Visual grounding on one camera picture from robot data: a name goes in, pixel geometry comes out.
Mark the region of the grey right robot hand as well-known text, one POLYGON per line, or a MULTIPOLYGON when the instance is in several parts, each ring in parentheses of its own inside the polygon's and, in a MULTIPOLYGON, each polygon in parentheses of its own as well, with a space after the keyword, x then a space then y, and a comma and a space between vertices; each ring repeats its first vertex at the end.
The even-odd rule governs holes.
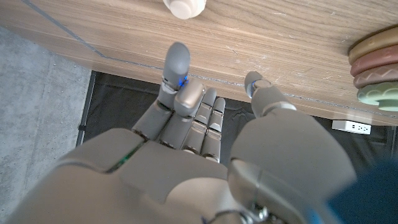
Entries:
POLYGON ((187 78, 180 42, 159 95, 131 130, 83 143, 47 172, 8 223, 337 223, 327 200, 353 183, 338 142, 257 72, 244 85, 255 118, 220 163, 224 99, 187 78))

